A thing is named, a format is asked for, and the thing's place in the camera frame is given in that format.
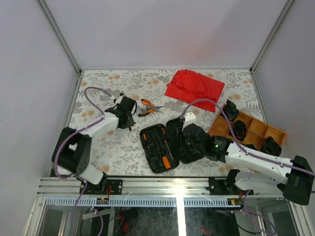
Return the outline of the black plastic tool case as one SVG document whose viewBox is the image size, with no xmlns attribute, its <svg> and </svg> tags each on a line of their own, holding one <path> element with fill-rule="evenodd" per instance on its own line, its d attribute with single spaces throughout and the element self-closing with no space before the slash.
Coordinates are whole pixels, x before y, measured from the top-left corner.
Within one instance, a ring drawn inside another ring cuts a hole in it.
<svg viewBox="0 0 315 236">
<path fill-rule="evenodd" d="M 175 169 L 182 162 L 190 164 L 203 158 L 186 144 L 180 118 L 146 127 L 139 133 L 142 148 L 151 171 L 155 174 Z"/>
</svg>

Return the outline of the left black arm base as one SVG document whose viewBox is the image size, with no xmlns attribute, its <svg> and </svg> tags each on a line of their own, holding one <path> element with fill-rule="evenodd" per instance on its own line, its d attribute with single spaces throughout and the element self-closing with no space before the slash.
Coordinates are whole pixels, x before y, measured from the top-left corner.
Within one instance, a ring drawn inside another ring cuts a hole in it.
<svg viewBox="0 0 315 236">
<path fill-rule="evenodd" d="M 84 191 L 85 195 L 121 195 L 123 189 L 122 179 L 109 179 L 104 175 L 99 184 L 92 184 L 88 182 L 87 188 Z"/>
</svg>

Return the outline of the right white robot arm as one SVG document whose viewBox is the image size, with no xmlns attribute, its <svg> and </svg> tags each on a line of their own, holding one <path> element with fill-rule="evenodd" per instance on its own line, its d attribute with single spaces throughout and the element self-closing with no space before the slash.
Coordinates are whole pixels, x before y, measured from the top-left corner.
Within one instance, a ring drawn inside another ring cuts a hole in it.
<svg viewBox="0 0 315 236">
<path fill-rule="evenodd" d="M 294 159 L 272 156 L 229 138 L 212 137 L 195 123 L 184 124 L 182 131 L 188 147 L 202 157 L 258 171 L 275 180 L 287 200 L 303 206 L 309 204 L 315 173 L 306 158 L 298 155 Z"/>
</svg>

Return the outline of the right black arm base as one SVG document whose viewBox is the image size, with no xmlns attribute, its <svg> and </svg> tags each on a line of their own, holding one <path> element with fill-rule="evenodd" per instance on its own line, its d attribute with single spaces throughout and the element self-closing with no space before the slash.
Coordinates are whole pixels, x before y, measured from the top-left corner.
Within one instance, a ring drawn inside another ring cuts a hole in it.
<svg viewBox="0 0 315 236">
<path fill-rule="evenodd" d="M 245 189 L 243 187 L 239 188 L 236 185 L 236 177 L 242 177 L 245 172 L 231 169 L 226 177 L 208 177 L 208 187 L 206 190 L 210 192 L 211 195 L 240 195 L 241 193 L 246 194 L 250 191 L 249 195 L 253 195 L 253 190 Z"/>
</svg>

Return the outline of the small orange black screwdriver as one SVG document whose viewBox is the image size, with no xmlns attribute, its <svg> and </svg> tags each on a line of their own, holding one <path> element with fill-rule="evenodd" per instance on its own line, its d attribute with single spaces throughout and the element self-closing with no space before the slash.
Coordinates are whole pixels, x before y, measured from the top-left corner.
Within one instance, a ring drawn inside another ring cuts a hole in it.
<svg viewBox="0 0 315 236">
<path fill-rule="evenodd" d="M 151 155 L 151 151 L 150 151 L 150 146 L 149 146 L 148 138 L 147 138 L 147 136 L 146 136 L 145 133 L 143 134 L 143 138 L 144 138 L 144 140 L 145 140 L 145 145 L 146 145 L 146 147 L 147 147 L 147 150 L 148 150 L 148 152 L 149 152 L 149 155 Z"/>
</svg>

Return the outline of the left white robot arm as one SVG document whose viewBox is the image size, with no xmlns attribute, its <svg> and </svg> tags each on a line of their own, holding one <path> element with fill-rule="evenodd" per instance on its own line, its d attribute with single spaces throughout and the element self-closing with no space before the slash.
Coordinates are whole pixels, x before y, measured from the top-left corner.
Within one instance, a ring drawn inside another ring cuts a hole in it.
<svg viewBox="0 0 315 236">
<path fill-rule="evenodd" d="M 124 94 L 114 99 L 115 105 L 101 110 L 100 119 L 81 128 L 65 127 L 58 139 L 52 162 L 55 175 L 59 178 L 76 178 L 87 181 L 91 189 L 102 194 L 107 190 L 108 182 L 105 174 L 90 163 L 93 156 L 92 144 L 103 134 L 119 129 L 131 129 L 135 125 L 133 115 L 137 110 L 137 102 Z"/>
</svg>

